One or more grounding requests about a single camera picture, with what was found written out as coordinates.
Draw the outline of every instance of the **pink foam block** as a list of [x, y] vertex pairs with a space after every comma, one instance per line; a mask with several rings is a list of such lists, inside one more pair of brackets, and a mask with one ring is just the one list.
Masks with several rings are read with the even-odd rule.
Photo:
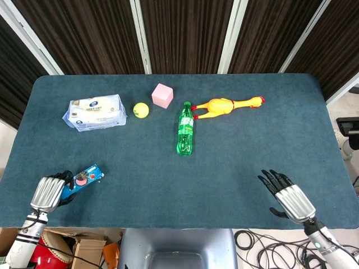
[[162, 108], [168, 108], [169, 103], [173, 99], [173, 90], [166, 85], [159, 83], [152, 92], [152, 102]]

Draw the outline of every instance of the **rubber chicken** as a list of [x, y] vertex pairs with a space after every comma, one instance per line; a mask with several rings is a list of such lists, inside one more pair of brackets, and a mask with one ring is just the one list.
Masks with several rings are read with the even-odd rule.
[[213, 118], [223, 114], [229, 114], [233, 109], [236, 108], [258, 108], [265, 103], [265, 100], [262, 96], [256, 96], [249, 100], [245, 101], [233, 101], [225, 98], [212, 99], [208, 103], [203, 105], [194, 105], [191, 107], [191, 110], [194, 111], [200, 108], [207, 108], [208, 112], [203, 115], [194, 115], [193, 119], [205, 119]]

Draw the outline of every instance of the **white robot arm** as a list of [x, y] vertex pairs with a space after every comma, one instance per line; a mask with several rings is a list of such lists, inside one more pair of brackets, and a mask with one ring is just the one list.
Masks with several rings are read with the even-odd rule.
[[71, 202], [74, 198], [72, 196], [66, 201], [60, 201], [63, 187], [72, 178], [73, 175], [69, 171], [41, 178], [31, 200], [31, 207], [35, 212], [27, 216], [6, 256], [10, 269], [28, 268], [30, 258], [48, 222], [47, 214], [58, 206]]
[[359, 269], [353, 255], [343, 248], [324, 226], [315, 217], [315, 207], [297, 185], [284, 174], [273, 170], [268, 173], [262, 170], [267, 177], [258, 178], [264, 183], [270, 193], [277, 199], [285, 212], [278, 212], [274, 208], [270, 211], [279, 217], [286, 217], [296, 224], [304, 225], [304, 232], [313, 245], [322, 254], [332, 269]]

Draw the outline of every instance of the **curtain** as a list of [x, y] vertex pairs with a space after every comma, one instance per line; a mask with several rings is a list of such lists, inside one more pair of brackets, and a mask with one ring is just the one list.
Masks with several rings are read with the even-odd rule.
[[18, 128], [35, 80], [47, 72], [2, 17], [0, 62], [0, 118]]
[[217, 73], [233, 0], [141, 0], [152, 72]]
[[320, 3], [249, 0], [228, 73], [278, 72]]
[[128, 0], [14, 0], [63, 72], [144, 73]]
[[286, 72], [314, 75], [325, 99], [359, 72], [359, 1], [331, 1]]

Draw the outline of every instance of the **tennis ball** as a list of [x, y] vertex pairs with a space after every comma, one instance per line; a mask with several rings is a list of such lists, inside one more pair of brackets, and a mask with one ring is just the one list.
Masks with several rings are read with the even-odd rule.
[[140, 119], [146, 118], [149, 111], [150, 109], [145, 103], [137, 103], [134, 107], [134, 114]]

